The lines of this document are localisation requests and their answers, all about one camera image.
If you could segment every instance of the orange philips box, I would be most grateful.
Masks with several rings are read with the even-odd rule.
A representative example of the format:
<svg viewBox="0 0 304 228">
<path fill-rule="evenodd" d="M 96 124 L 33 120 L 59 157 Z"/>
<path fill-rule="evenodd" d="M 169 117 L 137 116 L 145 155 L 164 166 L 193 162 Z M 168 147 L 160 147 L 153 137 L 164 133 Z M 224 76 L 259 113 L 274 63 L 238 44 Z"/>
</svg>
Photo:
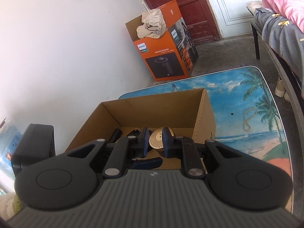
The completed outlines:
<svg viewBox="0 0 304 228">
<path fill-rule="evenodd" d="M 141 16 L 126 23 L 133 44 L 156 81 L 188 78 L 198 54 L 176 0 L 159 6 L 167 30 L 158 39 L 139 39 L 136 29 Z"/>
</svg>

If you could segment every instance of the fuzzy green fabric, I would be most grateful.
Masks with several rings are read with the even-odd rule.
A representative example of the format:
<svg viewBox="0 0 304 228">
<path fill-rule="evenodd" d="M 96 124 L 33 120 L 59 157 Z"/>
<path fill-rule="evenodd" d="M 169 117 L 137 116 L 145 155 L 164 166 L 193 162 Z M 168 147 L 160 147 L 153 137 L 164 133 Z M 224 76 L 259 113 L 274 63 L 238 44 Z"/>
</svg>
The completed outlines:
<svg viewBox="0 0 304 228">
<path fill-rule="evenodd" d="M 14 196 L 14 201 L 13 201 L 13 211 L 14 214 L 16 214 L 17 212 L 19 212 L 22 209 L 21 203 L 19 201 L 19 198 L 17 195 Z"/>
</svg>

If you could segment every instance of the cardboard box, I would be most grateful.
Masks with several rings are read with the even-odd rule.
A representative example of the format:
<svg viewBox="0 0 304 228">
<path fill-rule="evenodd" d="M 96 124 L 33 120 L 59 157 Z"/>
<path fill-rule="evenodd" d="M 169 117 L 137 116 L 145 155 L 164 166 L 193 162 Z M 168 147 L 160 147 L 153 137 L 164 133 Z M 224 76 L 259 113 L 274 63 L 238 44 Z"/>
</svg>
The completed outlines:
<svg viewBox="0 0 304 228">
<path fill-rule="evenodd" d="M 159 7 L 168 30 L 159 39 L 139 39 L 141 16 L 126 23 L 133 44 L 156 81 L 188 78 L 198 54 L 176 0 Z"/>
<path fill-rule="evenodd" d="M 132 97 L 100 103 L 77 133 L 67 151 L 90 141 L 109 140 L 116 128 L 126 136 L 135 128 L 151 131 L 167 126 L 175 135 L 197 143 L 215 137 L 215 121 L 205 89 Z M 152 149 L 146 159 L 159 157 Z M 159 169 L 179 169 L 179 159 L 163 158 Z"/>
</svg>

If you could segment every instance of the red wooden door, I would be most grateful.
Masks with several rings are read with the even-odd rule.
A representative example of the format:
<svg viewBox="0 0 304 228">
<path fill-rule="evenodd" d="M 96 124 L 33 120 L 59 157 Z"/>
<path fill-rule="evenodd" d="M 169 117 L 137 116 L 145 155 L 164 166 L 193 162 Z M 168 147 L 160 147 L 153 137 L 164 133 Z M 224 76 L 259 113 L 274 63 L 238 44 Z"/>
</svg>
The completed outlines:
<svg viewBox="0 0 304 228">
<path fill-rule="evenodd" d="M 145 0 L 150 9 L 172 0 Z M 219 40 L 219 35 L 206 0 L 176 0 L 195 43 Z"/>
</svg>

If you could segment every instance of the bed frame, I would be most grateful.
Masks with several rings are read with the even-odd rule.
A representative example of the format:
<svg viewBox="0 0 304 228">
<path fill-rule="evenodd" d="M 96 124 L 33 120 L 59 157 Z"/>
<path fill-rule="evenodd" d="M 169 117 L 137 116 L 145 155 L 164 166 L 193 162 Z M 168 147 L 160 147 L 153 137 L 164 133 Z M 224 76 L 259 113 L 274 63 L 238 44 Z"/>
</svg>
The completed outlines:
<svg viewBox="0 0 304 228">
<path fill-rule="evenodd" d="M 277 71 L 281 79 L 283 80 L 286 92 L 289 96 L 290 103 L 293 109 L 294 117 L 297 123 L 300 142 L 301 142 L 301 149 L 302 155 L 304 158 L 304 99 L 301 96 L 301 89 L 297 83 L 297 80 L 292 73 L 289 65 L 282 59 L 273 49 L 269 47 L 269 45 L 262 40 L 262 31 L 260 30 L 259 26 L 256 24 L 255 21 L 251 21 L 251 27 L 253 32 L 254 38 L 254 46 L 255 46 L 255 54 L 256 58 L 260 59 L 260 51 L 259 51 L 259 43 L 258 43 L 258 36 L 260 36 L 263 45 L 265 46 L 270 58 L 272 59 Z M 301 219 L 303 219 L 303 210 L 304 210 L 304 192 L 303 192 L 303 200 L 302 200 L 302 213 Z"/>
</svg>

